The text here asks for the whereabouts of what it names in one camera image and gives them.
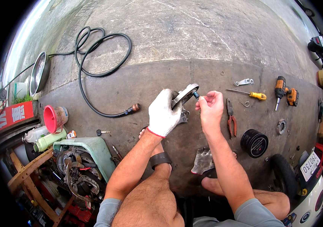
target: grass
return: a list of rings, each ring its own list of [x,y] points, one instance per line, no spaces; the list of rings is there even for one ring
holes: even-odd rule
[[[16,95],[14,95],[14,100],[12,101],[12,104],[18,104],[22,102],[32,101],[33,97],[31,97],[29,94],[24,96],[23,98],[17,98]]]

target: pliers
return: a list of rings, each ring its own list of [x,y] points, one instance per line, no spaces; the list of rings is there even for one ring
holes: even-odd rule
[[[227,99],[227,111],[228,111],[228,115],[229,115],[227,125],[228,125],[228,129],[229,129],[230,135],[231,135],[230,139],[232,139],[231,121],[233,120],[233,129],[234,129],[234,136],[235,137],[237,137],[237,122],[236,122],[236,118],[233,115],[232,103],[229,100],[229,98]]]

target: plastic bottle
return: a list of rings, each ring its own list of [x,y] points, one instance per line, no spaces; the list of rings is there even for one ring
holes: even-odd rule
[[[65,129],[62,129],[62,131],[60,133],[56,133],[56,134],[51,133],[49,135],[46,135],[45,137],[41,137],[37,140],[37,142],[33,146],[34,151],[43,152],[48,147],[53,145],[54,142],[63,140],[63,139],[65,139],[66,136],[67,136],[67,132],[65,131]]]
[[[25,143],[35,143],[39,138],[48,135],[50,132],[47,130],[47,127],[44,125],[42,127],[32,129],[28,133],[25,133],[23,136],[23,142]]]

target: glove red cuff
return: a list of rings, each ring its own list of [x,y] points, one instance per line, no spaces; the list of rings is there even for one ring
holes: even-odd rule
[[[165,138],[165,136],[161,136],[161,135],[158,135],[158,134],[156,134],[156,133],[152,132],[152,131],[149,129],[149,127],[147,127],[147,129],[148,129],[148,131],[149,131],[149,132],[151,132],[152,134],[157,135],[157,136],[159,136],[159,137],[161,137],[161,138]]]

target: black round container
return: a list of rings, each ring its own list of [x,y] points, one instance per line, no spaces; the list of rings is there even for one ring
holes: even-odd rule
[[[268,137],[255,129],[247,130],[241,138],[242,150],[247,152],[250,157],[261,157],[268,148]]]

